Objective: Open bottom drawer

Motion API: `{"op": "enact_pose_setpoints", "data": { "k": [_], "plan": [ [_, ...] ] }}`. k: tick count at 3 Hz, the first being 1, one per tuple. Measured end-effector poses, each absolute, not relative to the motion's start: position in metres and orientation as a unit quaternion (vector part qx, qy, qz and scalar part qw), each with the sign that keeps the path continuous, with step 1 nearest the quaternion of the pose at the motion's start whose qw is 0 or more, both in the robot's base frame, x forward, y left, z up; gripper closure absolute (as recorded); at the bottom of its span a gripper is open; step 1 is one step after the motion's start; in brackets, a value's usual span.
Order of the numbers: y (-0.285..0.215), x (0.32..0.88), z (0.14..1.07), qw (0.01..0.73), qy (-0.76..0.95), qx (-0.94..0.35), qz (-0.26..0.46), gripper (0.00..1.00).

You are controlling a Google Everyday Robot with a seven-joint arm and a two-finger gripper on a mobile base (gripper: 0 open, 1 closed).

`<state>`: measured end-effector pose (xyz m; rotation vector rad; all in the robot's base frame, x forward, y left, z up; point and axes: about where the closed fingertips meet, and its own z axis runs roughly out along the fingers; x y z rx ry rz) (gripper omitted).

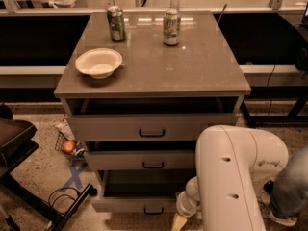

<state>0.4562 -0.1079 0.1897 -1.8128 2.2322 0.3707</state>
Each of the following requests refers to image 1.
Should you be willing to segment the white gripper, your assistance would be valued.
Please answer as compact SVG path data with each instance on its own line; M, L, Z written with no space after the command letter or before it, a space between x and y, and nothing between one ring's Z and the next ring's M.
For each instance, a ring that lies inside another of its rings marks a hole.
M171 231L181 231L187 222L187 218L200 210L199 194L189 195L182 191L176 198L177 213L174 215Z

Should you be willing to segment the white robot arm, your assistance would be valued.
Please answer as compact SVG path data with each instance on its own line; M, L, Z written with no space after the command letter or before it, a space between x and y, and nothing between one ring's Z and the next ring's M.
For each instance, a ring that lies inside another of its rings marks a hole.
M171 231L200 212L203 231L266 231L252 181L287 164L286 144L271 132L215 125L199 136L196 175L177 195Z

